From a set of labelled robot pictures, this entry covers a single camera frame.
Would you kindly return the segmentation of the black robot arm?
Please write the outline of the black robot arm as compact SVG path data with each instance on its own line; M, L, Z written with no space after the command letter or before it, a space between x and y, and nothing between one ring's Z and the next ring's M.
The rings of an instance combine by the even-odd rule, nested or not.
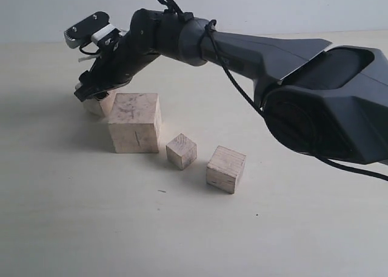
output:
M79 77L81 101L127 85L159 56L211 62L253 81L254 106L288 149L356 164L387 159L387 58L377 48L224 33L173 10L140 9L127 32L96 12L64 35L71 48L98 48Z

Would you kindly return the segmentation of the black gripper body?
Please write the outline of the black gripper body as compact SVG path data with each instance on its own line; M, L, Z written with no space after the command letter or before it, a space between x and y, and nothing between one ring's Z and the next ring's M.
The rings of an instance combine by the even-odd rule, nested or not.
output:
M110 52L103 52L91 69L79 77L82 91L110 91L127 85L143 68L158 57L157 52L139 52L128 32Z

